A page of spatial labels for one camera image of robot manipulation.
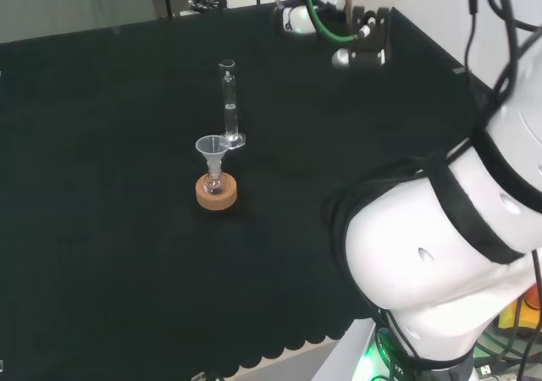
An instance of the black strap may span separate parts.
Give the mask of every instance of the black strap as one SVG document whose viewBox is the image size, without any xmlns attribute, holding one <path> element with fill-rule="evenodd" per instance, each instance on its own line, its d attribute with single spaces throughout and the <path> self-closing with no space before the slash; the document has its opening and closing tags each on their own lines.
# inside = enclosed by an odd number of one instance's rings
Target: black strap
<svg viewBox="0 0 542 381">
<path fill-rule="evenodd" d="M 476 127 L 473 147 L 495 182 L 511 197 L 535 212 L 542 213 L 542 193 L 523 179 L 502 156 L 485 128 Z"/>
<path fill-rule="evenodd" d="M 427 162 L 424 170 L 446 217 L 476 251 L 499 264 L 509 264 L 523 256 L 501 240 L 484 221 L 444 158 Z"/>
<path fill-rule="evenodd" d="M 454 360 L 446 360 L 446 361 L 436 361 L 436 360 L 429 360 L 428 358 L 422 358 L 422 357 L 412 357 L 407 354 L 406 351 L 404 351 L 401 343 L 399 341 L 394 341 L 395 337 L 392 335 L 391 330 L 389 329 L 377 329 L 375 333 L 375 341 L 377 344 L 377 348 L 379 349 L 379 354 L 382 357 L 384 363 L 386 363 L 386 366 L 389 366 L 389 363 L 387 362 L 388 357 L 394 357 L 394 362 L 398 368 L 400 368 L 400 371 L 395 376 L 397 379 L 401 379 L 403 377 L 399 377 L 399 374 L 405 374 L 405 369 L 411 369 L 418 372 L 422 371 L 434 371 L 434 370 L 442 370 L 445 368 L 452 368 L 458 364 L 461 364 L 465 360 L 467 360 L 469 357 L 473 356 L 473 348 L 465 353 L 463 356 L 458 357 Z"/>
</svg>

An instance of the black table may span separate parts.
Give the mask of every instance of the black table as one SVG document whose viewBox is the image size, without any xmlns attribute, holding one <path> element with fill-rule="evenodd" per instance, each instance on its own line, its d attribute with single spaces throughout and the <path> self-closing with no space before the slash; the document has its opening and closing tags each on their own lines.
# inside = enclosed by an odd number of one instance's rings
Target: black table
<svg viewBox="0 0 542 381">
<path fill-rule="evenodd" d="M 392 62 L 334 70 L 271 6 L 0 47 L 0 345 L 6 379 L 223 375 L 339 338 L 365 306 L 333 264 L 324 199 L 451 146 L 473 103 L 456 63 L 399 14 Z M 208 213 L 194 143 L 223 130 L 238 68 L 239 185 Z"/>
</svg>

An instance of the white wall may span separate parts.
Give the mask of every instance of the white wall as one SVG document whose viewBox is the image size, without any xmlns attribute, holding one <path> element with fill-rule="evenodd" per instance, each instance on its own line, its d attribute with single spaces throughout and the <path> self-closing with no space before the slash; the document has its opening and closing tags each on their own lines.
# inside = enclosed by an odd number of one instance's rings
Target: white wall
<svg viewBox="0 0 542 381">
<path fill-rule="evenodd" d="M 506 65 L 506 33 L 503 21 L 485 0 L 478 0 L 478 29 L 469 63 L 473 72 L 492 86 Z M 542 24 L 542 0 L 512 0 L 517 19 Z M 423 32 L 463 63 L 471 26 L 467 0 L 399 0 L 397 8 Z M 523 41 L 527 32 L 520 31 Z"/>
<path fill-rule="evenodd" d="M 155 18 L 152 0 L 0 0 L 0 42 Z"/>
</svg>

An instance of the glass cylinder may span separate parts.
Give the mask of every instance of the glass cylinder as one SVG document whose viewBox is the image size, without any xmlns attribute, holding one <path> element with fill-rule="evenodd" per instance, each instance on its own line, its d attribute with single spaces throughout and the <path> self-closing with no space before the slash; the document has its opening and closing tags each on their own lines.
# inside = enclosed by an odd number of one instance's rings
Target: glass cylinder
<svg viewBox="0 0 542 381">
<path fill-rule="evenodd" d="M 222 95 L 224 98 L 224 137 L 230 142 L 230 149 L 245 145 L 245 136 L 239 132 L 237 97 L 235 89 L 235 62 L 225 59 L 218 64 L 222 79 Z"/>
</svg>

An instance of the green cable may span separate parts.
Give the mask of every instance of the green cable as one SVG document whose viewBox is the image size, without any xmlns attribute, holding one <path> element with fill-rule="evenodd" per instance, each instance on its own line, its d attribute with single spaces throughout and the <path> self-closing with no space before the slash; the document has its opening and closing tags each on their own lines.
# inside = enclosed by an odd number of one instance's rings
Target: green cable
<svg viewBox="0 0 542 381">
<path fill-rule="evenodd" d="M 312 0 L 307 0 L 307 11 L 309 17 L 315 23 L 317 31 L 327 36 L 330 40 L 339 43 L 353 42 L 357 39 L 357 36 L 336 36 L 333 32 L 325 28 L 324 23 L 320 20 L 312 4 Z"/>
</svg>

